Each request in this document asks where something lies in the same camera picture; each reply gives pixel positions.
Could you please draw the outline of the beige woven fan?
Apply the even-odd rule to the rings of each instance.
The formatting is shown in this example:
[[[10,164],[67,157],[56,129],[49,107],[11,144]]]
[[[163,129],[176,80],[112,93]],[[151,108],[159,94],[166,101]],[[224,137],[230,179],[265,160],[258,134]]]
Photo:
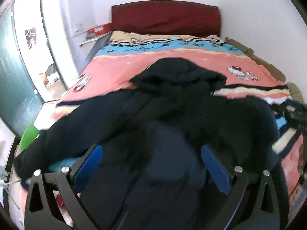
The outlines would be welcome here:
[[[296,84],[289,82],[287,83],[287,87],[289,89],[290,96],[294,101],[304,103],[302,92]]]

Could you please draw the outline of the green door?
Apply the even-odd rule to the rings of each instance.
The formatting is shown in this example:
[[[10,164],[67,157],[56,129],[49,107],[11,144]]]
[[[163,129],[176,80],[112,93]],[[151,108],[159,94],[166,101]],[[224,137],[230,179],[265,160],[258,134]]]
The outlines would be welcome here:
[[[17,136],[39,114],[43,100],[24,65],[15,32],[14,7],[1,15],[1,119]]]

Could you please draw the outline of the wall poster picture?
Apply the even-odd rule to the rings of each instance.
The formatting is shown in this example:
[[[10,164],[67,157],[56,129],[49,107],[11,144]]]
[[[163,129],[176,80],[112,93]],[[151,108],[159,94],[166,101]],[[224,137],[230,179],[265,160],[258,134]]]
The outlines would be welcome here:
[[[36,28],[32,27],[30,30],[25,30],[24,33],[28,48],[31,49],[36,44],[37,40]]]

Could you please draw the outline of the brown cardboard beside bed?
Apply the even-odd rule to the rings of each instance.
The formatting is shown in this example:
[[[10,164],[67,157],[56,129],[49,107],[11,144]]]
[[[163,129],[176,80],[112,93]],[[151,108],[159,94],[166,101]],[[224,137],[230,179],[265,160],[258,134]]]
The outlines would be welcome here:
[[[251,58],[253,61],[256,62],[257,65],[263,66],[265,69],[268,70],[268,72],[277,80],[277,81],[286,81],[286,76],[274,65],[268,63],[267,61],[261,59],[260,57],[256,56],[254,54],[253,49],[246,47],[245,45],[235,41],[234,39],[231,39],[229,37],[225,38],[225,42],[228,44],[238,48],[241,50],[245,55],[247,55],[249,58]]]

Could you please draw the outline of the white wall switch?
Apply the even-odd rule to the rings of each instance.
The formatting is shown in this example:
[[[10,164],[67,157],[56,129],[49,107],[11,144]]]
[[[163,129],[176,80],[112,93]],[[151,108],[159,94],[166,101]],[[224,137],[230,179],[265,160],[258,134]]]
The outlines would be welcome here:
[[[82,23],[77,23],[74,27],[74,32],[78,33],[78,32],[83,32],[84,27]]]

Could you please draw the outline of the pink Hello Kitty blanket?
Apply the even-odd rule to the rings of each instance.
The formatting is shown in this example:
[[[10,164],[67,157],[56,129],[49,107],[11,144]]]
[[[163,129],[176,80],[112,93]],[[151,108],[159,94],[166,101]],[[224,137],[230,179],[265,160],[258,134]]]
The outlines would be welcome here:
[[[254,96],[266,101],[271,110],[272,104],[284,104],[291,111],[297,108],[306,112],[304,104],[292,99],[284,81],[276,80],[267,69],[257,65],[241,50],[214,35],[201,38],[190,35],[141,35],[114,31],[109,43],[98,51],[78,82],[58,103],[57,111],[53,114],[53,124],[87,99],[121,89],[134,89],[135,85],[131,79],[164,58],[186,59],[201,68],[224,75],[226,82],[221,88],[214,90],[215,96],[229,99]],[[287,229],[306,198],[306,160],[303,153],[306,132],[290,127],[281,114],[274,111],[273,114],[280,136],[272,149],[281,160],[289,202],[287,223],[284,227],[280,226],[280,229]],[[52,125],[40,130],[40,134]],[[65,166],[72,167],[78,158],[68,158],[55,163],[53,171],[43,173],[58,172]],[[21,179],[26,189],[26,194],[22,197],[24,215],[32,176],[27,180]],[[73,220],[60,193],[55,191],[54,196],[65,222],[73,227]]]

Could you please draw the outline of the metal drying rack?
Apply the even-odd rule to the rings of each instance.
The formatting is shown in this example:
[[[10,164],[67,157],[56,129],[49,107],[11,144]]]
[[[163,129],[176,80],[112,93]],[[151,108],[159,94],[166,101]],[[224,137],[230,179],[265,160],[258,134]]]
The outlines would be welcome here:
[[[16,203],[16,201],[14,200],[14,198],[11,196],[11,194],[9,192],[9,186],[12,185],[12,184],[20,183],[21,179],[17,179],[15,181],[7,182],[7,179],[8,179],[10,174],[11,174],[11,172],[7,172],[5,169],[1,168],[1,187],[7,192],[8,197],[12,200],[12,202],[17,207],[17,209],[20,210],[20,206]]]

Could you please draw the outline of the dark navy puffer jacket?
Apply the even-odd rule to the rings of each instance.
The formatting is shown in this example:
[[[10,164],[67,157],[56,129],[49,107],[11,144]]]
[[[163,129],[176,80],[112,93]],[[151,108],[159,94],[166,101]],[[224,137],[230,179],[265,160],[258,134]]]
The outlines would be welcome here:
[[[97,226],[202,229],[226,199],[201,156],[210,145],[248,172],[244,203],[254,200],[260,174],[271,172],[286,225],[288,188],[272,149],[280,134],[266,101],[215,96],[226,77],[182,58],[160,59],[131,82],[134,89],[87,99],[43,131],[15,158],[17,176],[51,172],[99,144],[104,156],[80,198]]]

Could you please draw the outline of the clutter in hallway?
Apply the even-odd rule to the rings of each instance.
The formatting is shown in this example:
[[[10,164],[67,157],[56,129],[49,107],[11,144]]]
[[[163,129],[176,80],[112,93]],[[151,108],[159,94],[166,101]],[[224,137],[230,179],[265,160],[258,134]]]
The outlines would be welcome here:
[[[49,65],[47,70],[40,74],[40,78],[43,81],[45,87],[53,85],[57,80],[60,79],[56,65],[54,63]]]

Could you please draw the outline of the dark red headboard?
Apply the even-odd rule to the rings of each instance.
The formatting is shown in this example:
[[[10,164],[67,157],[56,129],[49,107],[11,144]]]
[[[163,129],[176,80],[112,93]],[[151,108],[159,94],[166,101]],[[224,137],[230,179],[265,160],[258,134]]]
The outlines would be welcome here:
[[[154,0],[111,7],[111,30],[138,34],[220,35],[219,8],[193,2]]]

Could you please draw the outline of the green plastic object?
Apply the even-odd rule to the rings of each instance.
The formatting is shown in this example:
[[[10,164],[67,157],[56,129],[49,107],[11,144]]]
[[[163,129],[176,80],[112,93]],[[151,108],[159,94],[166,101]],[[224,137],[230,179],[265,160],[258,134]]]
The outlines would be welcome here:
[[[37,127],[34,126],[34,124],[27,126],[19,143],[21,151],[27,149],[27,147],[36,139],[39,134],[40,131],[37,129]]]

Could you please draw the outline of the red white box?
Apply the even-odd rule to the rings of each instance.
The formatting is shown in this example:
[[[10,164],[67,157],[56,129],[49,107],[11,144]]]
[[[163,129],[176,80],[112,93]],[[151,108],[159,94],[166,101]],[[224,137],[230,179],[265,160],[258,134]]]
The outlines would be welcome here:
[[[111,23],[95,26],[87,31],[88,34],[103,35],[111,31]]]

